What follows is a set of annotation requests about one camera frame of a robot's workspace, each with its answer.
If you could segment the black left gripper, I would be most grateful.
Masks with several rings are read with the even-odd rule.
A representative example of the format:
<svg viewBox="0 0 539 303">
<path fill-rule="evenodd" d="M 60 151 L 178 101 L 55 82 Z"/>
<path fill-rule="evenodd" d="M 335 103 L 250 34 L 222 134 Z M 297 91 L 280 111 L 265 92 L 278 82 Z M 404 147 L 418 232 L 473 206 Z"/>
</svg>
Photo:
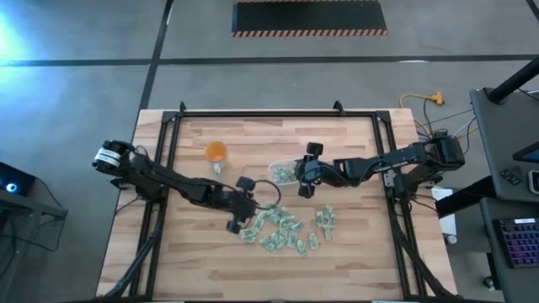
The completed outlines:
<svg viewBox="0 0 539 303">
<path fill-rule="evenodd" d="M 242 223 L 244 223 L 246 220 L 248 221 L 245 223 L 245 225 L 248 226 L 258 211 L 257 207 L 253 207 L 253 215 L 246 215 L 243 212 L 242 204 L 243 199 L 248 199 L 254 202 L 252 190 L 255 187 L 255 182 L 250 178 L 240 177 L 236 183 L 236 186 L 240 188 L 240 191 L 231 192 L 229 195 L 232 219 L 227 223 L 227 229 L 234 234 L 238 234 L 240 232 L 242 229 Z"/>
</svg>

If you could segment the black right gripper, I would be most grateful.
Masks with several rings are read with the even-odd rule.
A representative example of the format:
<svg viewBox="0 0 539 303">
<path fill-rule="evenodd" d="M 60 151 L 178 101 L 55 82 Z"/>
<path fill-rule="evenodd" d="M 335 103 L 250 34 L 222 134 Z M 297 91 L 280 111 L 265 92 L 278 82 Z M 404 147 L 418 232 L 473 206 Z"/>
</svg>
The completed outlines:
<svg viewBox="0 0 539 303">
<path fill-rule="evenodd" d="M 322 175 L 322 164 L 318 158 L 323 153 L 323 144 L 309 142 L 307 144 L 307 154 L 299 161 L 296 161 L 295 168 L 298 169 L 298 173 L 295 174 L 296 180 L 299 182 L 298 194 L 303 198 L 311 198 L 315 192 L 315 186 L 320 184 L 320 178 Z M 319 171 L 316 178 L 302 179 L 304 164 L 309 161 L 319 162 Z"/>
</svg>

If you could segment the clear plastic container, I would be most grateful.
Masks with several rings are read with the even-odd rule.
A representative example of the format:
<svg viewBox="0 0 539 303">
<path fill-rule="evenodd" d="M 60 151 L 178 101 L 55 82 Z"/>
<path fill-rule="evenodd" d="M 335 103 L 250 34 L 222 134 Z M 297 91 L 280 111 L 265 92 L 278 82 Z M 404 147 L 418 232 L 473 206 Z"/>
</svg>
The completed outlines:
<svg viewBox="0 0 539 303">
<path fill-rule="evenodd" d="M 287 185 L 292 185 L 292 184 L 297 184 L 298 183 L 298 180 L 296 180 L 295 182 L 293 183 L 277 183 L 275 181 L 275 173 L 274 173 L 274 170 L 278 167 L 288 167 L 288 168 L 294 168 L 295 169 L 295 174 L 296 174 L 296 168 L 295 168 L 295 164 L 296 164 L 296 160 L 294 159 L 289 159 L 289 160 L 279 160 L 277 162 L 273 162 L 271 163 L 269 166 L 268 166 L 268 174 L 271 178 L 271 180 L 278 186 L 287 186 Z"/>
</svg>

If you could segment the black mat striped edge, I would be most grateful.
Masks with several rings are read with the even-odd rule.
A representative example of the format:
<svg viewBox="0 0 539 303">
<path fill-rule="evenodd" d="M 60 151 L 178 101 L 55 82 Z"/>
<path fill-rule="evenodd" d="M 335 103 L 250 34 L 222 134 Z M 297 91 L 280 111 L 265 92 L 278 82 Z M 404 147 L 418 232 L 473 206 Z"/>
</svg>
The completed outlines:
<svg viewBox="0 0 539 303">
<path fill-rule="evenodd" d="M 386 36 L 378 0 L 241 0 L 234 38 Z"/>
</svg>

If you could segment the white box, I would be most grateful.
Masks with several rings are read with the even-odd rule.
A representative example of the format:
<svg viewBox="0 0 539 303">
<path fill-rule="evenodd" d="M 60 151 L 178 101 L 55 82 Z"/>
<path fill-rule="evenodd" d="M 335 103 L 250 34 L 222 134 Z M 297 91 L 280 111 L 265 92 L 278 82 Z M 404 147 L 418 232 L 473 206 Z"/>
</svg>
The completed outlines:
<svg viewBox="0 0 539 303">
<path fill-rule="evenodd" d="M 452 189 L 434 187 L 431 189 L 432 196 L 436 200 L 441 200 L 453 194 Z M 456 236 L 456 219 L 455 215 L 448 215 L 440 219 L 440 227 L 443 234 Z"/>
</svg>

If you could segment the black desk beam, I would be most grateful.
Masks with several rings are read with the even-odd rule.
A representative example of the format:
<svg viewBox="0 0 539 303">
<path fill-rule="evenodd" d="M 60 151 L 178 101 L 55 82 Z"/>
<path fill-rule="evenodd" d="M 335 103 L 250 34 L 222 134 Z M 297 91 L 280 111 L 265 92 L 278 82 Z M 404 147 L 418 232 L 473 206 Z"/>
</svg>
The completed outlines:
<svg viewBox="0 0 539 303">
<path fill-rule="evenodd" d="M 466 188 L 458 189 L 453 194 L 435 202 L 438 218 L 444 218 L 457 211 L 464 210 L 470 206 L 478 204 L 482 198 L 497 198 L 497 192 L 493 180 L 490 176 L 468 185 Z"/>
</svg>

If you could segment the grey desk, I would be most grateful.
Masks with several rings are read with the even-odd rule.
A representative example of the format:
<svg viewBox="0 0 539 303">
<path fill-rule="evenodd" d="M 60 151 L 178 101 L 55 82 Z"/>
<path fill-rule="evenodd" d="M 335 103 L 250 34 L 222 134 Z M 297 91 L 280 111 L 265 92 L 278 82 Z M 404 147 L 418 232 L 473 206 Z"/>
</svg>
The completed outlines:
<svg viewBox="0 0 539 303">
<path fill-rule="evenodd" d="M 480 209 L 490 246 L 492 278 L 502 290 L 505 303 L 539 303 L 539 268 L 511 268 L 493 226 L 497 219 L 539 218 L 539 204 L 483 198 Z"/>
<path fill-rule="evenodd" d="M 493 104 L 488 92 L 472 90 L 470 97 L 497 195 L 501 199 L 539 203 L 539 195 L 531 193 L 528 185 L 528 172 L 539 170 L 539 164 L 517 162 L 512 157 L 539 141 L 539 101 L 524 93 L 512 93 L 504 104 Z M 499 175 L 504 169 L 511 170 L 522 182 L 509 184 Z"/>
</svg>

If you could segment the small black remote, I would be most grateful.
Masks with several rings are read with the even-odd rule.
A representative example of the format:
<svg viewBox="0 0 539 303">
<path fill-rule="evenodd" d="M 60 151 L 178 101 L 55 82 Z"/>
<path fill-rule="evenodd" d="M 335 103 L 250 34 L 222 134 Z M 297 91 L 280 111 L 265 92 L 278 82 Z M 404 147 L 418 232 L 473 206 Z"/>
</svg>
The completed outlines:
<svg viewBox="0 0 539 303">
<path fill-rule="evenodd" d="M 522 182 L 521 178 L 509 169 L 502 170 L 499 175 L 513 186 L 516 186 Z"/>
</svg>

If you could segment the dark grey stand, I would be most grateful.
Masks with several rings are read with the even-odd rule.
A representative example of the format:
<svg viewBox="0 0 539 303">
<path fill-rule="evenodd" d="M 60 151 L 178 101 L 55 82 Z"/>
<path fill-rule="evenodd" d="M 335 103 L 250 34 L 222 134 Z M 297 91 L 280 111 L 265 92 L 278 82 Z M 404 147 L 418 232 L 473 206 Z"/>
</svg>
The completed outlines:
<svg viewBox="0 0 539 303">
<path fill-rule="evenodd" d="M 26 236 L 19 235 L 15 230 L 15 226 L 11 227 L 9 234 L 0 234 L 0 239 L 9 239 L 12 242 L 15 253 L 18 251 L 17 242 L 40 247 L 52 253 L 58 249 L 67 217 L 67 209 L 57 200 L 42 179 L 36 179 L 27 196 L 20 196 L 9 190 L 0 190 L 0 202 L 5 204 L 4 209 L 9 212 L 9 222 L 14 223 L 13 218 L 15 215 L 29 216 Z M 42 227 L 52 227 L 52 223 L 59 221 L 61 221 L 61 226 L 54 248 L 37 242 L 37 236 L 40 234 Z"/>
</svg>

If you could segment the black tablet screen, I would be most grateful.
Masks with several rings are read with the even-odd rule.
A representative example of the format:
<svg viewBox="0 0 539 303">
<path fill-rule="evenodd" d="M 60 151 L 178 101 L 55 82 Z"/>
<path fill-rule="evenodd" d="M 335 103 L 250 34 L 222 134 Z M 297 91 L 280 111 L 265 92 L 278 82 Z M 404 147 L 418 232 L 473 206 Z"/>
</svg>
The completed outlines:
<svg viewBox="0 0 539 303">
<path fill-rule="evenodd" d="M 513 160 L 517 162 L 530 162 L 539 164 L 539 141 L 515 152 Z"/>
</svg>

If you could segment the black pole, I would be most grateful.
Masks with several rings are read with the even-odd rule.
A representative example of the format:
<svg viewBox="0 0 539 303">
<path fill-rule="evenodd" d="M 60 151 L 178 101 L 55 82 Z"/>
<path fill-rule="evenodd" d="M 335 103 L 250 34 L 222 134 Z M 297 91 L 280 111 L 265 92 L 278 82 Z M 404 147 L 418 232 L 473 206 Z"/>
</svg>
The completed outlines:
<svg viewBox="0 0 539 303">
<path fill-rule="evenodd" d="M 493 104 L 504 104 L 509 95 L 537 75 L 539 75 L 539 56 L 536 56 L 518 72 L 487 93 L 488 100 Z"/>
</svg>

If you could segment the black backlit keyboard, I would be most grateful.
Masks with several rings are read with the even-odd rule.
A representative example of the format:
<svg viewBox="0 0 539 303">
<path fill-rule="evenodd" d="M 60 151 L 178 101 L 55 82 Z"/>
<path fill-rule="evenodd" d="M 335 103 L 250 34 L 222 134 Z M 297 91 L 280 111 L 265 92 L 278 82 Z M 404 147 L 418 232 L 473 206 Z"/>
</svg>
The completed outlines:
<svg viewBox="0 0 539 303">
<path fill-rule="evenodd" d="M 497 219 L 493 226 L 511 268 L 539 268 L 539 218 Z"/>
</svg>

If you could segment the black computer blue light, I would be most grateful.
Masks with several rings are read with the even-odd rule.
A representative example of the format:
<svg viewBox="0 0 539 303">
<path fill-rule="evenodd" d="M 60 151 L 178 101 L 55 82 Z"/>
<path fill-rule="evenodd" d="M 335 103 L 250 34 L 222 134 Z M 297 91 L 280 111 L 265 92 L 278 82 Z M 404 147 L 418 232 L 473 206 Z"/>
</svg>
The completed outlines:
<svg viewBox="0 0 539 303">
<path fill-rule="evenodd" d="M 10 194 L 27 196 L 35 183 L 35 176 L 0 162 L 0 189 Z"/>
</svg>

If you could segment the black metal table frame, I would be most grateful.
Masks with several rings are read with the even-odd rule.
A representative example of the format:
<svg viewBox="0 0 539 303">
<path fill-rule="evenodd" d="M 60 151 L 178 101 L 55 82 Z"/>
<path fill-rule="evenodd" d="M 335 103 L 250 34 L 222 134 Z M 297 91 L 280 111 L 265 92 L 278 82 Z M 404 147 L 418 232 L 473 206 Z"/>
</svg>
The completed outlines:
<svg viewBox="0 0 539 303">
<path fill-rule="evenodd" d="M 205 147 L 222 141 L 227 165 L 214 173 Z M 133 185 L 120 194 L 101 270 L 98 303 L 166 301 L 458 301 L 439 218 L 432 198 L 400 199 L 384 186 L 383 173 L 357 187 L 325 183 L 307 199 L 297 184 L 278 186 L 268 166 L 300 160 L 307 144 L 323 144 L 322 162 L 371 158 L 419 142 L 407 109 L 143 110 L 127 143 L 143 146 L 164 167 L 189 178 L 208 178 L 236 189 L 240 177 L 255 182 L 257 214 L 238 234 L 227 229 L 232 214 L 192 205 L 165 188 L 144 199 Z M 334 208 L 333 240 L 323 229 Z M 241 238 L 257 215 L 279 209 L 289 224 L 266 220 L 255 243 Z M 323 212 L 324 226 L 316 224 Z M 291 226 L 303 222 L 297 241 L 307 255 L 286 246 Z M 259 240 L 274 232 L 285 240 L 273 252 Z M 309 247 L 316 233 L 319 247 Z"/>
</svg>

